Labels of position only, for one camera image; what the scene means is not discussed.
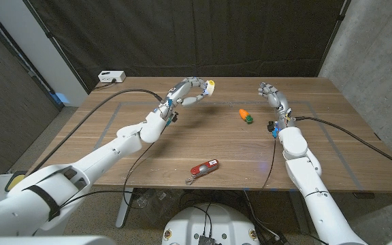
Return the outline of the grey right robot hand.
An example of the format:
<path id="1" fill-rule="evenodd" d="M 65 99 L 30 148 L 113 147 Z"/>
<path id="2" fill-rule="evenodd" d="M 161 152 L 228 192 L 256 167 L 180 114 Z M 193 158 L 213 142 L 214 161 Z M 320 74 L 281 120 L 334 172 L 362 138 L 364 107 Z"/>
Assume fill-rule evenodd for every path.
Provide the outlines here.
<path id="1" fill-rule="evenodd" d="M 291 108 L 284 93 L 280 92 L 275 86 L 262 82 L 258 88 L 258 94 L 266 98 L 269 105 L 275 109 L 277 128 L 280 131 L 294 126 L 294 123 L 291 122 Z"/>

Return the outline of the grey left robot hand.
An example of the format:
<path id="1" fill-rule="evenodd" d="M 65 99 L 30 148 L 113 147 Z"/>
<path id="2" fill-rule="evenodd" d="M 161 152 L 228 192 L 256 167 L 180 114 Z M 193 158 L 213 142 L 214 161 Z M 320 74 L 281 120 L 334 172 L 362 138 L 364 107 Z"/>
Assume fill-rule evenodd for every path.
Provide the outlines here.
<path id="1" fill-rule="evenodd" d="M 192 88 L 199 87 L 201 94 L 194 97 L 186 97 Z M 189 106 L 201 101 L 206 97 L 212 96 L 215 82 L 213 80 L 204 81 L 197 77 L 188 77 L 172 87 L 166 97 L 160 102 L 158 108 L 153 113 L 162 118 L 166 125 L 176 122 L 178 113 L 174 111 L 177 105 Z"/>

